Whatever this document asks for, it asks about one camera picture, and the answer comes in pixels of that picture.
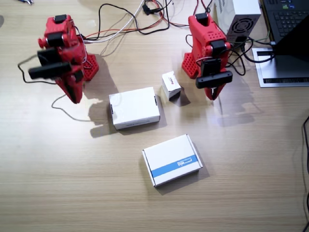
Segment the red robot arm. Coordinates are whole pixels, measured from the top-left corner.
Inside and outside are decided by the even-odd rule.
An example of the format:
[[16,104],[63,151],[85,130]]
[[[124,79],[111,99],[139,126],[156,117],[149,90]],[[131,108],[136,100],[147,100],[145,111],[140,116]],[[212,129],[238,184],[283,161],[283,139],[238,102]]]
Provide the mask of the red robot arm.
[[90,81],[98,72],[95,55],[88,54],[81,35],[70,15],[50,17],[38,51],[41,67],[29,69],[32,79],[54,79],[75,104],[83,95],[84,81]]
[[231,44],[210,14],[190,16],[189,27],[193,48],[191,53],[185,53],[182,68],[191,79],[196,79],[198,88],[205,89],[210,100],[215,100],[233,78],[225,69]]

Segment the box label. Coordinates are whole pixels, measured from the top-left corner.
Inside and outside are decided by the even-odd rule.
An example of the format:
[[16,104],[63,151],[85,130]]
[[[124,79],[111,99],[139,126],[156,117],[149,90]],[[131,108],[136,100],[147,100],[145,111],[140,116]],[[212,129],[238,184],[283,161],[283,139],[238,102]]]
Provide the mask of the box label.
[[187,158],[178,160],[176,162],[170,163],[168,165],[165,165],[161,168],[154,169],[151,171],[151,173],[153,175],[153,178],[155,178],[157,176],[163,175],[165,173],[171,172],[173,170],[176,170],[178,168],[181,168],[183,166],[186,166],[188,164],[195,163],[195,162],[197,162],[197,157],[196,155],[193,155],[193,156],[189,156]]

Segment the wooden table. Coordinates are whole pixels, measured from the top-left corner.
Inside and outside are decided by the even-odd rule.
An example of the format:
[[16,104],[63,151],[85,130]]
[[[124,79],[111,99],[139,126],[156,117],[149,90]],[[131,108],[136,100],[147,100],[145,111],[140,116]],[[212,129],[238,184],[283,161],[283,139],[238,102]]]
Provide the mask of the wooden table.
[[[132,12],[140,3],[106,2]],[[47,18],[70,14],[87,35],[98,30],[102,3],[0,3],[0,232],[302,231],[306,151],[301,125],[309,114],[307,88],[262,89],[255,65],[246,61],[247,75],[233,71],[233,83],[211,102],[181,70],[184,53],[190,51],[185,42],[189,30],[175,27],[87,45],[89,53],[97,54],[99,73],[85,85],[80,104],[68,98],[55,103],[86,122],[51,108],[63,94],[60,88],[23,82],[17,63],[39,50],[37,39]],[[195,4],[174,0],[172,21],[186,23]],[[123,15],[103,7],[102,29]],[[140,13],[138,20],[145,27],[157,16]],[[261,17],[252,37],[266,34]],[[36,65],[37,59],[22,67]],[[162,74],[172,70],[184,90],[176,102],[169,102],[161,89]],[[109,94],[144,87],[155,88],[161,121],[116,131]],[[142,149],[186,133],[205,167],[155,189]]]

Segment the white cardboard box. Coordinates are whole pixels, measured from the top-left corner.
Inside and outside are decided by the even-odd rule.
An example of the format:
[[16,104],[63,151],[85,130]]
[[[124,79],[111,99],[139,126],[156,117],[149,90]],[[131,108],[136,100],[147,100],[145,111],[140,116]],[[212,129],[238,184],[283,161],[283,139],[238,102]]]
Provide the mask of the white cardboard box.
[[160,120],[154,88],[110,95],[112,122],[117,130]]
[[154,187],[203,167],[188,134],[142,151]]
[[162,75],[162,87],[169,100],[180,96],[182,88],[178,84],[174,71]]

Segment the black keyboard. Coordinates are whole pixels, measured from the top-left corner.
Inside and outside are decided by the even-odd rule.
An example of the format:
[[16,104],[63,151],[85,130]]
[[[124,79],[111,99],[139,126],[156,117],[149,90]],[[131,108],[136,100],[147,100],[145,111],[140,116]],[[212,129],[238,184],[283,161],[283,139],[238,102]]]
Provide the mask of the black keyboard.
[[279,35],[286,36],[293,28],[295,28],[309,14],[309,11],[282,11],[275,12]]

